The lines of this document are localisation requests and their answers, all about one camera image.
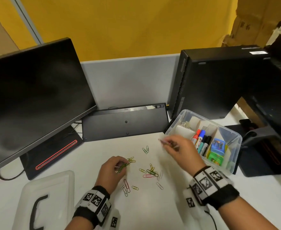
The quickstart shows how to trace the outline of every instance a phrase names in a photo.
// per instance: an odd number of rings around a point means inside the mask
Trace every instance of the wristband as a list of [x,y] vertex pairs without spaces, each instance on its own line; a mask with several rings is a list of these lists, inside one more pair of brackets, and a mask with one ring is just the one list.
[[88,219],[94,226],[103,225],[105,217],[111,209],[110,194],[105,188],[98,185],[86,192],[76,206],[73,215]]
[[200,204],[210,204],[216,210],[240,195],[229,178],[210,166],[202,168],[195,174],[190,187]]

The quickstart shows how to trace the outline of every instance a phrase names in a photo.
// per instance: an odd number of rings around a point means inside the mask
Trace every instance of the desktop computer tower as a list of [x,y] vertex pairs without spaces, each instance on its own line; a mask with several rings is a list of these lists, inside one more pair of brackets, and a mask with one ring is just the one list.
[[208,119],[225,118],[270,55],[256,45],[182,50],[168,113],[175,119],[188,109]]

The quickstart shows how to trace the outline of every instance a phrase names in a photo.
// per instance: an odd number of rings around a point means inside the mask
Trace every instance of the black handle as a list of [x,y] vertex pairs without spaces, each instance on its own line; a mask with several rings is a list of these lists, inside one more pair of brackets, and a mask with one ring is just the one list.
[[49,195],[45,195],[45,196],[42,196],[40,198],[38,198],[35,203],[34,203],[34,206],[33,206],[33,209],[32,209],[32,213],[31,213],[31,217],[30,217],[30,230],[43,230],[43,227],[40,227],[40,228],[34,228],[34,221],[35,221],[35,216],[36,216],[36,210],[37,210],[37,205],[40,201],[48,198]]

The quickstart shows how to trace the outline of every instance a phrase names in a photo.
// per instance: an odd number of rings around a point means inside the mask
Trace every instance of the clear plastic container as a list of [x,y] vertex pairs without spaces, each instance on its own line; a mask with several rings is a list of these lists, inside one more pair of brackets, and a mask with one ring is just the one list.
[[209,124],[214,125],[217,127],[217,129],[215,130],[215,132],[211,135],[212,136],[212,140],[213,141],[214,138],[218,138],[224,140],[226,142],[226,145],[228,146],[228,150],[226,151],[227,155],[225,154],[224,156],[224,161],[222,163],[221,166],[211,162],[210,160],[208,160],[206,157],[201,156],[202,159],[204,160],[204,162],[209,165],[214,167],[215,169],[223,172],[225,175],[230,175],[233,173],[234,171],[234,167],[236,164],[236,161],[238,159],[238,153],[241,147],[241,143],[242,143],[242,136],[240,134],[238,134],[235,131],[232,131],[218,123],[215,123],[211,120],[206,119],[203,116],[200,116],[190,110],[183,110],[181,111],[181,113],[178,115],[178,117],[176,118],[176,120],[173,122],[173,124],[170,126],[170,128],[166,131],[165,135],[174,135],[177,134],[176,132],[176,127],[178,125],[183,125],[183,126],[187,126],[190,123],[190,120],[192,117],[197,117],[198,119],[200,119],[200,122],[197,126],[195,126],[195,118],[193,119],[193,121],[191,121],[193,124],[190,126],[191,130],[193,131],[197,131],[197,129],[202,129],[202,127],[207,127],[209,126]]

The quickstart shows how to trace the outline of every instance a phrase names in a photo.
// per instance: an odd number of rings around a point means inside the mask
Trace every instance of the right hand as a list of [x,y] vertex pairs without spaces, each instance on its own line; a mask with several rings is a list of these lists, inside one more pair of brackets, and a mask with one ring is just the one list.
[[165,150],[175,159],[178,165],[190,175],[194,176],[195,173],[206,166],[191,140],[180,135],[170,135],[163,140],[169,143],[176,142],[177,145],[180,146],[179,152],[177,152],[170,146],[163,145]]

